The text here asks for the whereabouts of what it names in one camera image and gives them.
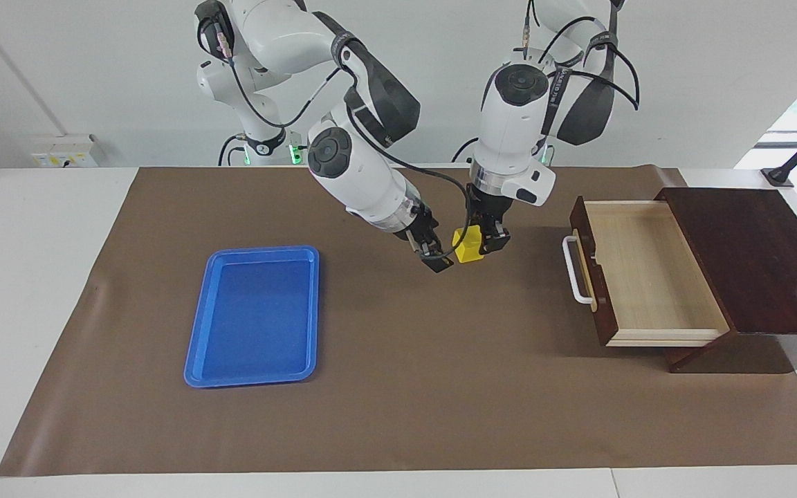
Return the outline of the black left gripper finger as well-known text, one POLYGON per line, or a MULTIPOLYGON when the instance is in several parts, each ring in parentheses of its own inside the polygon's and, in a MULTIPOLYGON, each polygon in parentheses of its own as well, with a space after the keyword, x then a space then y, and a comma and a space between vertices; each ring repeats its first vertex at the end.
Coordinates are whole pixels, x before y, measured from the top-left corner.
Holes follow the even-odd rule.
POLYGON ((482 255, 502 250, 511 239, 500 220, 482 221, 482 255))

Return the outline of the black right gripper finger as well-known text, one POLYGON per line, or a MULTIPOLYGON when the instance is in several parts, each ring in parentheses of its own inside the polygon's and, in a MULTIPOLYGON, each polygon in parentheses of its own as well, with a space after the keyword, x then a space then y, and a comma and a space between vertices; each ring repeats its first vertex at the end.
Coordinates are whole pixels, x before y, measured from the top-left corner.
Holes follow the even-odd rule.
POLYGON ((424 243, 418 249, 419 259, 434 273, 440 273, 447 268, 451 268, 453 260, 436 243, 424 243))

